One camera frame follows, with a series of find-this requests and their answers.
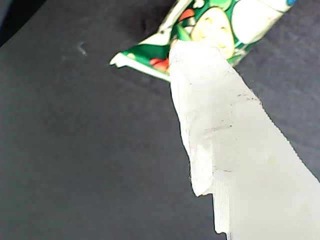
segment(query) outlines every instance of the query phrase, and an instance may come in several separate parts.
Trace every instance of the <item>dark gray surface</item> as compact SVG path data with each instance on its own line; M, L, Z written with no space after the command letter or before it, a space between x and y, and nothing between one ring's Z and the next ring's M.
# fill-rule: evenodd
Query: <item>dark gray surface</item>
M171 4L49 0L0 48L1 239L225 239L192 193L169 84L108 66ZM319 22L299 1L237 67L318 178Z

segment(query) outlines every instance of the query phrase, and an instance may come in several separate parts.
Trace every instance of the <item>cartoon character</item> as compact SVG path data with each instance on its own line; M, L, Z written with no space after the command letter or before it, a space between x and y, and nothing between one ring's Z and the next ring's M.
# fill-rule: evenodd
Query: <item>cartoon character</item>
M207 9L198 21L196 21L195 10L186 9L177 20L176 34L171 40L171 46L177 39L197 41L209 47L219 48L225 59L232 57L235 50L234 38L230 22L224 12L231 3L232 0L209 0L208 5L211 8ZM162 60L153 58L149 63L159 71L168 72L169 70L168 58Z
M155 34L119 52L110 64L170 81L169 51L182 40L217 47L235 66L296 1L177 0Z
M231 58L235 50L228 17L219 7L209 8L199 18L191 33L191 39L208 47L217 47L225 59Z

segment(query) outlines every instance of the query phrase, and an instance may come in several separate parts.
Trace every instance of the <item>plastic packaging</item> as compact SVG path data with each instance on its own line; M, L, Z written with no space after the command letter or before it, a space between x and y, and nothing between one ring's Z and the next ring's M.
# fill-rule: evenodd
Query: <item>plastic packaging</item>
M179 39L217 47L234 67L295 1L178 0L158 32L119 52L110 64L170 81L169 51Z
M236 70L197 42L178 41L169 57L192 188L213 195L216 232L228 240L319 240L319 180Z

